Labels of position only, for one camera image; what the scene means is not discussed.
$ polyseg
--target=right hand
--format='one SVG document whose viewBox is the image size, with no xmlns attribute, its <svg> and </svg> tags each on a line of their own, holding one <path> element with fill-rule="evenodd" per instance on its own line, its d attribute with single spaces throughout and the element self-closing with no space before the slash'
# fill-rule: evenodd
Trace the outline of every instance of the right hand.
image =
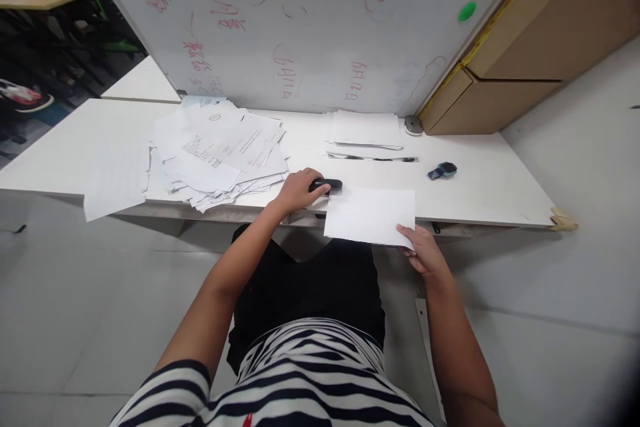
<svg viewBox="0 0 640 427">
<path fill-rule="evenodd" d="M 400 247 L 400 252 L 409 258 L 411 266 L 417 270 L 425 281 L 429 278 L 446 278 L 451 275 L 447 261 L 429 230 L 419 225 L 415 226 L 415 230 L 400 224 L 396 228 L 398 232 L 411 241 L 413 246 L 413 250 Z"/>
</svg>

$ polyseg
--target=black and white striped shirt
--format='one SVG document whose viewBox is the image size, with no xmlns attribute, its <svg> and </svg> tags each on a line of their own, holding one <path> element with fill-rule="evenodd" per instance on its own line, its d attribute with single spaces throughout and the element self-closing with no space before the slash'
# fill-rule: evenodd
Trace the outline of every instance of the black and white striped shirt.
<svg viewBox="0 0 640 427">
<path fill-rule="evenodd" d="M 207 369 L 180 360 L 154 372 L 111 427 L 431 426 L 387 380 L 369 335 L 341 322 L 305 318 L 249 349 L 235 387 L 209 399 Z"/>
</svg>

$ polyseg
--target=cardboard box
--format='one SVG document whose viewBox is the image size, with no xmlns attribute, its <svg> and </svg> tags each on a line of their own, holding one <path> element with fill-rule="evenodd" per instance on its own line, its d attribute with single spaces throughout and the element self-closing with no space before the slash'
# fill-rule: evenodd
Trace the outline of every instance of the cardboard box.
<svg viewBox="0 0 640 427">
<path fill-rule="evenodd" d="M 640 0 L 511 0 L 471 60 L 483 79 L 573 79 L 640 32 Z"/>
<path fill-rule="evenodd" d="M 420 114 L 420 121 L 429 135 L 495 133 L 560 85 L 560 81 L 481 80 L 460 67 Z"/>
</svg>

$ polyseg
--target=hand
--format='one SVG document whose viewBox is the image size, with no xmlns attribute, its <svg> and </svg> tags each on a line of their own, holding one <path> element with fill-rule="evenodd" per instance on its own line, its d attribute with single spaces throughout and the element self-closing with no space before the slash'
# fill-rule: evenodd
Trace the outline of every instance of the hand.
<svg viewBox="0 0 640 427">
<path fill-rule="evenodd" d="M 409 258 L 411 266 L 418 271 L 425 281 L 433 277 L 446 278 L 451 275 L 447 261 L 429 230 L 418 225 L 415 226 L 415 230 L 399 224 L 396 228 L 413 245 L 413 250 L 409 250 L 406 247 L 398 247 L 400 252 Z"/>
<path fill-rule="evenodd" d="M 290 173 L 280 193 L 273 200 L 274 205 L 277 205 L 284 215 L 292 214 L 295 211 L 308 207 L 331 190 L 330 185 L 322 185 L 316 190 L 309 192 L 311 182 L 317 178 L 324 177 L 322 173 L 310 168 L 305 168 L 296 173 Z"/>
</svg>

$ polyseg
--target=green magnet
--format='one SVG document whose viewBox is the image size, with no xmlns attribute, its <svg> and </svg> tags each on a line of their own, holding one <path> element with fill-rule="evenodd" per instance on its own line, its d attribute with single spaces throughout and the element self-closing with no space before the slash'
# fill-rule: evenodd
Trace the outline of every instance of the green magnet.
<svg viewBox="0 0 640 427">
<path fill-rule="evenodd" d="M 475 12 L 475 7 L 475 2 L 469 2 L 462 7 L 462 10 L 460 10 L 460 14 L 458 15 L 458 22 L 462 23 L 469 20 L 473 15 L 473 12 Z"/>
</svg>

